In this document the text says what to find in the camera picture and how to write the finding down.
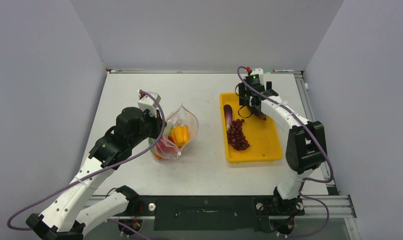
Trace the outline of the green cabbage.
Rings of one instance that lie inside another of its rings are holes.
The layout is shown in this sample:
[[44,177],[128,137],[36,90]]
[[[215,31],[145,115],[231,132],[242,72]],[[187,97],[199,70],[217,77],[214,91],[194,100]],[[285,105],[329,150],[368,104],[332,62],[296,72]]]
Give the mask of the green cabbage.
[[165,136],[171,135],[171,132],[172,132],[173,128],[174,128],[174,124],[173,124],[173,123],[171,123],[171,122],[166,122],[166,126],[165,126],[165,128],[164,128],[163,134],[164,134]]

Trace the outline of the red tomato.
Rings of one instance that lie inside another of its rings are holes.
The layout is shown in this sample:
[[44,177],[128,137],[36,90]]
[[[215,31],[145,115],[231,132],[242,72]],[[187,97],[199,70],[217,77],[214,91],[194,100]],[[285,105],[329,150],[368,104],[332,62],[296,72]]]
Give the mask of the red tomato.
[[163,156],[171,157],[178,155],[178,147],[171,136],[164,138],[158,143],[158,152]]

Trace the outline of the yellow plastic tray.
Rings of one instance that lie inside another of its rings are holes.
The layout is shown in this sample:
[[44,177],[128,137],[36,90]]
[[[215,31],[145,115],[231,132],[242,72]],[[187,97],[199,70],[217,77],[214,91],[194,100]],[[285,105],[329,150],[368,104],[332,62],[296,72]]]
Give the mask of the yellow plastic tray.
[[[223,136],[225,138],[225,156],[229,163],[273,162],[283,157],[280,138],[275,122],[267,117],[262,120],[251,114],[247,107],[239,105],[239,97],[235,93],[221,93],[219,95]],[[232,109],[232,119],[235,121],[246,117],[242,123],[242,132],[248,141],[249,147],[237,150],[228,142],[227,120],[224,106]]]

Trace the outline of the clear zip top bag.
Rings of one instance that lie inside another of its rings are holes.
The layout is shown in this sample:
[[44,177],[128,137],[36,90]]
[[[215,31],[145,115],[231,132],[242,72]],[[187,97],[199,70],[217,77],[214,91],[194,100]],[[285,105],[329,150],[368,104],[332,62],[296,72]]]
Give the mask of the clear zip top bag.
[[198,131],[197,117],[181,105],[166,118],[163,135],[150,151],[156,160],[177,160]]

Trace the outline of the yellow bell pepper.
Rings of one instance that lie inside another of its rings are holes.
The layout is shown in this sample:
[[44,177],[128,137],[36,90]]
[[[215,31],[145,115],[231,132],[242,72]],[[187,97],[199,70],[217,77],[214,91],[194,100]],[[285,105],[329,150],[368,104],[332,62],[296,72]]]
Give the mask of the yellow bell pepper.
[[171,131],[171,137],[177,147],[183,147],[190,140],[188,127],[182,125],[174,127]]

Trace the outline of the dark purple eggplant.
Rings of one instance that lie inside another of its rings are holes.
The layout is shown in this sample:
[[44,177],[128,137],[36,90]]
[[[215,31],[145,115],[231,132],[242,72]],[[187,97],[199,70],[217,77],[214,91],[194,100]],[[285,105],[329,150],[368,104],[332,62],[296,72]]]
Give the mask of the dark purple eggplant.
[[262,113],[260,110],[258,110],[257,108],[252,108],[251,112],[258,119],[263,120],[263,121],[267,120],[267,116],[264,113]]

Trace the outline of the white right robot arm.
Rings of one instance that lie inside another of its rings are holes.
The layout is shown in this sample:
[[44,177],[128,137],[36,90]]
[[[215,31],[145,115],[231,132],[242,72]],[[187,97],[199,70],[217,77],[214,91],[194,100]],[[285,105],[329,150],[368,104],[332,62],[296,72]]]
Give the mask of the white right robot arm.
[[324,126],[299,115],[272,89],[272,82],[264,82],[262,74],[249,73],[238,85],[239,104],[247,107],[260,119],[271,118],[287,134],[285,159],[289,174],[275,188],[278,195],[272,200],[273,210],[285,214],[292,208],[304,182],[325,162],[326,140]]

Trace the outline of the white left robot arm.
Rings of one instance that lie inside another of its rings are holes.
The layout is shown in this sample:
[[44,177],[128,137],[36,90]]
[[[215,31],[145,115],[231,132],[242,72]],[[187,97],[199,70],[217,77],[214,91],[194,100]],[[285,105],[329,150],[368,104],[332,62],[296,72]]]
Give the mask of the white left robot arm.
[[84,205],[120,165],[131,159],[137,145],[163,135],[164,118],[157,107],[123,109],[115,125],[96,141],[75,179],[55,192],[57,198],[41,213],[31,214],[26,225],[42,240],[81,240],[110,217],[136,213],[139,195],[126,185],[88,208]]

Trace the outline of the slim purple white eggplant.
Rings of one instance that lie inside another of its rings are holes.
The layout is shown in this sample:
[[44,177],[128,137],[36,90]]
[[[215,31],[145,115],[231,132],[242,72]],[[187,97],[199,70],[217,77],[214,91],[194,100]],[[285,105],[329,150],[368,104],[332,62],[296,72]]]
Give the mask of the slim purple white eggplant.
[[228,131],[231,128],[233,122],[233,109],[229,104],[225,104],[223,106],[223,113],[224,113],[224,120],[225,120],[225,127]]

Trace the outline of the red grape bunch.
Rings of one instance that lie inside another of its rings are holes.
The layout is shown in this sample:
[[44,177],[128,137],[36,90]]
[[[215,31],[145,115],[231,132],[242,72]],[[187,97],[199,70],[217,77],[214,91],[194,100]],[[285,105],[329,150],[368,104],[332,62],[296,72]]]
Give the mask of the red grape bunch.
[[251,147],[243,132],[244,119],[236,119],[227,126],[226,138],[230,146],[236,151],[245,151]]

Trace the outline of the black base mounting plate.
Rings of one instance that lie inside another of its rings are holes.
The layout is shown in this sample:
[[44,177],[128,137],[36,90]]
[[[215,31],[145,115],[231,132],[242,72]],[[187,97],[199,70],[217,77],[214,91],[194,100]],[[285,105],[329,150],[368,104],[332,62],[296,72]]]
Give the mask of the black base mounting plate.
[[122,217],[154,218],[156,231],[267,232],[270,223],[286,225],[305,210],[301,198],[272,195],[140,195]]

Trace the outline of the aluminium frame rail back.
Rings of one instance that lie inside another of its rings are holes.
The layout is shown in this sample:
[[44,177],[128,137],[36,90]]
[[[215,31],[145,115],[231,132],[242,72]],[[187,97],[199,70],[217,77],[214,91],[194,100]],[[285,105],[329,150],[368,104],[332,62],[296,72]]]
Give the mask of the aluminium frame rail back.
[[109,69],[110,74],[236,74],[236,70],[147,70],[147,69]]

